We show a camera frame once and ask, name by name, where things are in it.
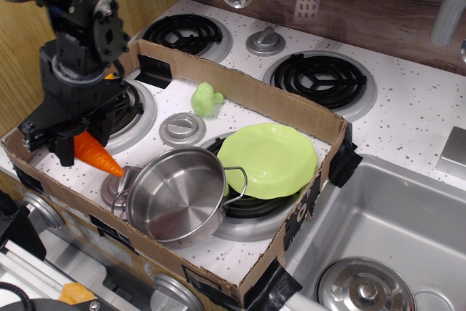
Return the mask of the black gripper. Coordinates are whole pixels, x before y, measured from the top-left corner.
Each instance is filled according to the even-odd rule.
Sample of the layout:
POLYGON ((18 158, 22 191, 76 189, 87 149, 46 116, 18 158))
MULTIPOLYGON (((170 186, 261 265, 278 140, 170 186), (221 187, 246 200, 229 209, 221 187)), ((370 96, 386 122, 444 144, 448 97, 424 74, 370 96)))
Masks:
POLYGON ((92 81, 73 82, 54 66, 40 68, 44 99, 20 123, 23 144, 29 151, 46 146, 62 166, 74 165, 74 136, 87 130, 106 146, 114 126, 115 109, 105 106, 126 90, 125 70, 115 66, 111 71, 99 69, 92 81), (114 81, 105 76, 114 74, 114 81))

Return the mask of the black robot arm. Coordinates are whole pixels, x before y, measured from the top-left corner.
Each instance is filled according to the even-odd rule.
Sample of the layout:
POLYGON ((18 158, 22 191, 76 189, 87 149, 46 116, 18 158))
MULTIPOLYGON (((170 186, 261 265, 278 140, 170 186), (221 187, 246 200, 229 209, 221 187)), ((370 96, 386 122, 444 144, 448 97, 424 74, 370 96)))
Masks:
POLYGON ((89 130, 108 143, 116 105, 128 88, 119 57, 128 51, 116 0, 35 1, 46 7, 55 39, 39 50, 44 100, 19 126, 29 151, 46 146, 74 164, 74 139, 89 130))

